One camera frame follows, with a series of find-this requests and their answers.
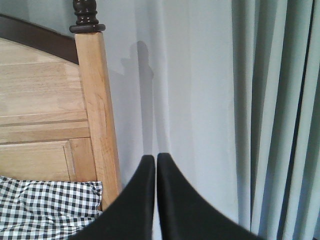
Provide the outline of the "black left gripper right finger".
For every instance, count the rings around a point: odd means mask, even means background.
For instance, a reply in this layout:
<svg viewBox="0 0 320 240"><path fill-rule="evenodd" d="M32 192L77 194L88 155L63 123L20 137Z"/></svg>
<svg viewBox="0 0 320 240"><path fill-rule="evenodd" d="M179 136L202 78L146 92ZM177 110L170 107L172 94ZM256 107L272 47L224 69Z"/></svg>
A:
<svg viewBox="0 0 320 240"><path fill-rule="evenodd" d="M164 240L259 239L201 197L169 153L157 156L157 204Z"/></svg>

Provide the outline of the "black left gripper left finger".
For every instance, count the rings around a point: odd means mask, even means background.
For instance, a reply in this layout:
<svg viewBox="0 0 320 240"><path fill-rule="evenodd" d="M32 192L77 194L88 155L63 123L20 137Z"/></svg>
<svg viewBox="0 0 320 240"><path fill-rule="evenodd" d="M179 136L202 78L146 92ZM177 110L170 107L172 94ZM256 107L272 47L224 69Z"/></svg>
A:
<svg viewBox="0 0 320 240"><path fill-rule="evenodd" d="M155 205L155 159L144 155L115 201L72 240L151 240Z"/></svg>

